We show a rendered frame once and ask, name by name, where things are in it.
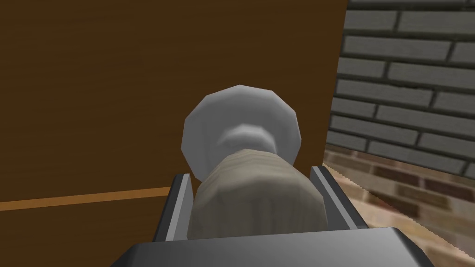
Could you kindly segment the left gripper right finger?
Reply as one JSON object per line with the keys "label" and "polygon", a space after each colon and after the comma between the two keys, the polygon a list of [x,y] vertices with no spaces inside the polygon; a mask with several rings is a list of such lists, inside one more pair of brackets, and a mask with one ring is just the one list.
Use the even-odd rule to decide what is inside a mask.
{"label": "left gripper right finger", "polygon": [[323,196],[329,231],[369,228],[327,168],[313,166],[309,178]]}

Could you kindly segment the grey and beige door knob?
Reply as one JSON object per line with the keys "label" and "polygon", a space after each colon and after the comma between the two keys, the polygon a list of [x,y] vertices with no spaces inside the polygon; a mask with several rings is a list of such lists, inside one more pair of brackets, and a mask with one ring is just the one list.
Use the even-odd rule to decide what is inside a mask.
{"label": "grey and beige door knob", "polygon": [[237,85],[186,117],[181,150],[198,187],[189,240],[325,231],[321,193],[294,166],[295,111],[275,92]]}

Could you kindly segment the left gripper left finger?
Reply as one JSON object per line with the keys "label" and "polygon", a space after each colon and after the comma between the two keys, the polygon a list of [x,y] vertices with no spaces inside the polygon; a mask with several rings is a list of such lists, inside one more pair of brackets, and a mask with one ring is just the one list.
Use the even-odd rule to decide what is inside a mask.
{"label": "left gripper left finger", "polygon": [[192,207],[190,174],[178,174],[170,187],[153,242],[186,240]]}

